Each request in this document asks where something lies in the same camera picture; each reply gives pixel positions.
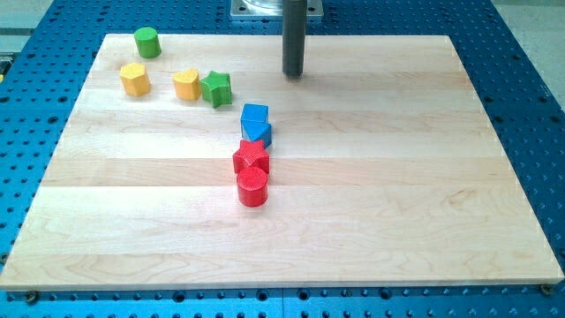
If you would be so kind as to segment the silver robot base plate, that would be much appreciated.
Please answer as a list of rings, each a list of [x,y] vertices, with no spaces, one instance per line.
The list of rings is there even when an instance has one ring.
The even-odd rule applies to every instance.
[[[306,16],[321,19],[324,15],[322,0],[306,1]],[[236,20],[281,19],[283,0],[231,0],[230,16]]]

